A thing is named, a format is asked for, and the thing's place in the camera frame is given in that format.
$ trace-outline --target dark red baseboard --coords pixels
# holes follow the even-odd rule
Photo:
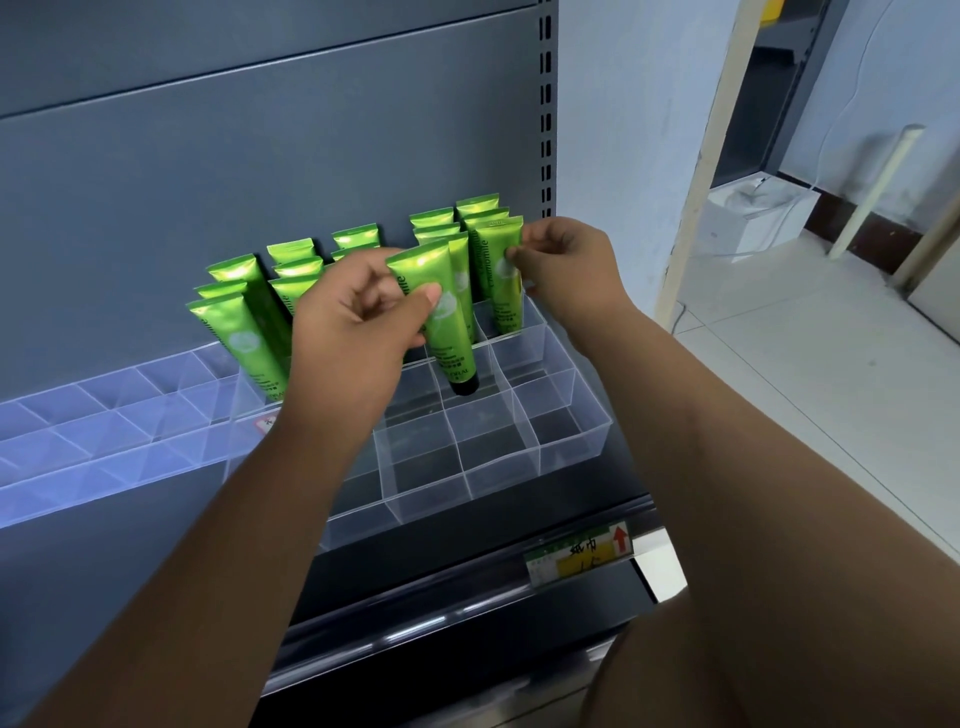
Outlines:
[[[778,177],[804,187],[808,185],[808,182],[783,173],[778,174]],[[820,200],[810,213],[805,227],[831,243],[836,242],[840,231],[853,215],[856,205],[819,187],[817,191],[820,193]],[[923,236],[919,232],[871,212],[853,237],[849,250],[892,276],[920,242],[921,237]]]

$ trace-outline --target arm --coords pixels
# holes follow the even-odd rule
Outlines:
[[[340,483],[439,298],[404,299],[390,252],[351,255],[300,300],[275,426],[25,725],[247,724]]]
[[[636,310],[603,232],[538,221],[514,262],[596,367],[747,715],[960,724],[960,569]]]

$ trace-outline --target clear plastic organizer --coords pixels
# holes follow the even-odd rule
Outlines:
[[[426,349],[334,503],[323,546],[598,455],[611,418],[540,313],[495,336],[474,313],[480,387],[458,397]],[[220,344],[0,403],[0,527],[227,461],[225,477],[276,416]]]
[[[396,393],[334,502],[326,549],[415,521],[600,454],[612,420],[540,313],[495,336],[489,305],[474,307],[480,386],[453,393],[429,352],[414,352]],[[278,407],[236,423],[249,449]],[[230,473],[242,458],[230,463]]]

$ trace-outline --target green tube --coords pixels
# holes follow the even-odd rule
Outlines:
[[[504,255],[520,244],[523,216],[487,220],[476,226],[483,259],[483,273],[490,287],[493,319],[500,333],[523,326],[523,288],[520,273]]]
[[[424,325],[426,342],[454,393],[466,397],[476,392],[480,377],[477,376],[467,325],[458,311],[460,303],[454,294],[447,243],[427,243],[397,253],[387,258],[387,266],[405,294],[409,295],[425,283],[440,284],[444,292]]]
[[[445,235],[452,235],[456,232],[460,232],[460,223],[443,223],[442,225],[431,225],[428,228],[414,228],[414,237],[416,237],[417,242],[422,245],[429,241],[430,238],[444,237]]]
[[[457,200],[456,207],[460,218],[464,215],[472,215],[474,212],[486,212],[489,209],[497,209],[500,206],[500,193],[494,192],[492,195],[480,195],[480,197],[467,197],[465,200]]]
[[[460,313],[467,325],[467,335],[470,341],[474,342],[477,337],[473,325],[473,297],[470,295],[470,256],[467,238],[466,232],[457,232],[453,235],[428,239],[420,244],[423,246],[443,242],[450,250],[450,267],[453,268],[453,285],[460,305]]]
[[[280,296],[283,305],[293,316],[297,312],[297,301],[304,293],[310,290],[310,286],[317,282],[319,274],[309,276],[291,276],[285,279],[273,279],[270,284],[274,287],[276,294]]]
[[[198,285],[193,290],[202,299],[215,299],[230,293],[246,293],[247,282],[245,280],[228,280],[224,283],[206,283],[205,285]]]
[[[240,255],[221,263],[214,263],[206,271],[219,281],[245,280],[247,282],[244,299],[250,313],[259,324],[277,360],[281,363],[288,362],[292,347],[290,320],[276,302],[270,286],[267,285],[267,279],[263,277],[256,256]]]
[[[323,269],[324,259],[319,255],[302,257],[299,260],[274,266],[276,274],[287,279],[293,276],[318,276]]]
[[[485,300],[490,297],[490,288],[487,285],[487,278],[483,274],[483,257],[480,255],[480,239],[474,230],[477,224],[486,220],[499,220],[510,217],[509,207],[495,207],[494,209],[485,209],[482,212],[470,212],[461,215],[464,227],[469,232],[470,240],[470,264],[476,274],[476,283],[480,287],[480,295]]]
[[[342,257],[343,257],[344,255],[346,255],[347,253],[353,253],[353,251],[363,251],[363,250],[368,250],[368,249],[372,249],[372,248],[379,248],[379,247],[380,247],[380,244],[379,244],[379,243],[366,243],[365,245],[354,245],[352,248],[341,248],[340,250],[337,250],[337,251],[334,251],[334,252],[333,252],[333,254],[332,254],[332,255],[333,255],[333,260],[334,260],[334,262],[336,262],[337,260],[339,260],[340,258],[342,258]]]
[[[268,346],[243,294],[203,299],[188,303],[187,308],[220,339],[267,397],[272,401],[283,399],[287,390],[286,369]]]
[[[313,238],[304,237],[302,240],[291,240],[289,243],[275,243],[267,246],[267,253],[274,259],[274,263],[282,265],[294,260],[316,255],[313,247]]]
[[[359,228],[350,228],[346,231],[333,233],[333,241],[338,248],[356,248],[361,245],[380,244],[380,228],[376,223],[361,225]]]
[[[441,207],[440,209],[431,209],[426,212],[418,212],[410,216],[410,222],[414,230],[418,228],[429,228],[434,225],[443,225],[453,222],[453,207]]]

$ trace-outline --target person's left arm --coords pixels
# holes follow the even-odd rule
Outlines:
[[[404,298],[389,253],[347,256],[300,299],[274,427],[25,726],[247,724],[337,490],[440,296]]]

